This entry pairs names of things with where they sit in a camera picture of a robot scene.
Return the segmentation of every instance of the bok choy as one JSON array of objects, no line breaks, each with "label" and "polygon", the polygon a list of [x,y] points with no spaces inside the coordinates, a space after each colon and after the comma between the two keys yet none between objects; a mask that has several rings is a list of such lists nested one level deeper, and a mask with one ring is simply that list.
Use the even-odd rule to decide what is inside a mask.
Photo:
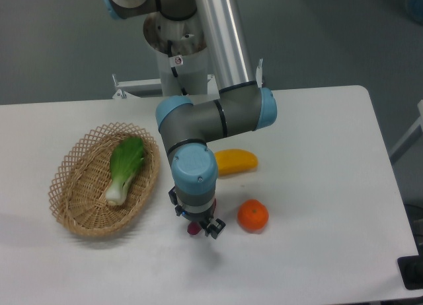
[{"label": "bok choy", "polygon": [[110,206],[122,205],[125,202],[130,184],[143,164],[143,155],[143,140],[138,137],[123,140],[113,150],[110,157],[112,183],[105,194]]}]

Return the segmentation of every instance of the red object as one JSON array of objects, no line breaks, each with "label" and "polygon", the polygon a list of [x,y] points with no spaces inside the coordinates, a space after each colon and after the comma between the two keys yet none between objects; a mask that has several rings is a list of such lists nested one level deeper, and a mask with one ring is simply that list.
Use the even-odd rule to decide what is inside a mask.
[{"label": "red object", "polygon": [[201,231],[201,226],[198,224],[198,222],[190,222],[190,224],[188,225],[188,228],[186,229],[186,231],[191,235],[191,236],[195,236],[196,234],[198,234]]}]

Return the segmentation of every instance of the wicker basket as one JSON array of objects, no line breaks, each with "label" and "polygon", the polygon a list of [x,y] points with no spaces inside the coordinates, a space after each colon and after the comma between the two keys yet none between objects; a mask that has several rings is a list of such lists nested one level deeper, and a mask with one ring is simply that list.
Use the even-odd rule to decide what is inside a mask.
[{"label": "wicker basket", "polygon": [[[104,198],[111,184],[109,160],[127,137],[144,142],[144,162],[122,206],[111,207]],[[145,129],[111,123],[91,130],[65,156],[50,186],[50,209],[64,227],[83,236],[112,234],[133,219],[153,191],[160,167],[159,148]]]}]

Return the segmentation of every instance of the gray floor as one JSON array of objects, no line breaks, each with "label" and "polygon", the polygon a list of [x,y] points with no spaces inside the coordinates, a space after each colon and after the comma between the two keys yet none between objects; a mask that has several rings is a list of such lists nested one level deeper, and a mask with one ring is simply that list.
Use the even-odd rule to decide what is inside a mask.
[{"label": "gray floor", "polygon": [[[271,89],[366,87],[388,149],[417,119],[423,26],[403,0],[238,2]],[[157,78],[142,24],[113,21],[102,0],[0,0],[0,104],[110,98],[112,73]],[[422,151],[420,141],[394,167],[403,199],[421,204]]]}]

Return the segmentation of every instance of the white table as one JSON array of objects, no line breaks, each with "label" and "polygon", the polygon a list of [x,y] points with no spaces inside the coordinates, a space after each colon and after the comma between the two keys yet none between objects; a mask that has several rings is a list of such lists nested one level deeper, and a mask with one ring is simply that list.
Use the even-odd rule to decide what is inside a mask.
[{"label": "white table", "polygon": [[[275,91],[278,120],[215,141],[243,148],[256,172],[219,179],[217,239],[186,233],[167,195],[171,173],[155,123],[161,98],[0,106],[0,303],[334,304],[417,297],[397,258],[417,254],[367,91]],[[86,240],[51,216],[48,191],[63,157],[90,129],[145,127],[163,157],[146,209],[118,236]],[[236,222],[257,198],[262,234]]]}]

